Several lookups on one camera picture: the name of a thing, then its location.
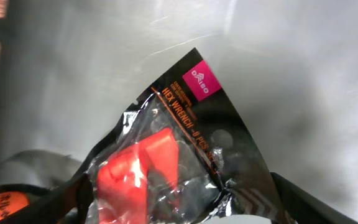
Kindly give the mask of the black hex wrench packet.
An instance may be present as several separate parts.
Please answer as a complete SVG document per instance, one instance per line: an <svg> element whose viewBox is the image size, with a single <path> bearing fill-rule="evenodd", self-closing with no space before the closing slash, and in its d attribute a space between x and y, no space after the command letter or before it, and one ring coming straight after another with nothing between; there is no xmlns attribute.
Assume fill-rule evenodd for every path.
<svg viewBox="0 0 358 224"><path fill-rule="evenodd" d="M80 167L85 223L293 223L239 113L196 49L149 85Z"/></svg>

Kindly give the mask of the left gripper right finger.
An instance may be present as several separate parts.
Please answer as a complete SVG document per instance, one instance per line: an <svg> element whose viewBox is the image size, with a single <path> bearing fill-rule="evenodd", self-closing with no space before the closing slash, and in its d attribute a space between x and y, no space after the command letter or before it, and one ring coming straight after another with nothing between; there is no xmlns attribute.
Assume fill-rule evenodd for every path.
<svg viewBox="0 0 358 224"><path fill-rule="evenodd" d="M270 173L284 209L299 224L357 224L275 172Z"/></svg>

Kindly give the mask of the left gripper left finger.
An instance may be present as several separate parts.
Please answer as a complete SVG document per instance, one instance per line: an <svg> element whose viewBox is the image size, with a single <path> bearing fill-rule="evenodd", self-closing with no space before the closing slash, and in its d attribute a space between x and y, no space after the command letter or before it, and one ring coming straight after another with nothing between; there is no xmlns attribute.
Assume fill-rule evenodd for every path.
<svg viewBox="0 0 358 224"><path fill-rule="evenodd" d="M0 223L48 224L65 220L84 224L94 199L91 182L84 173L74 175L53 190L29 184L0 185L0 193L8 191L29 193L38 196L38 199L8 215Z"/></svg>

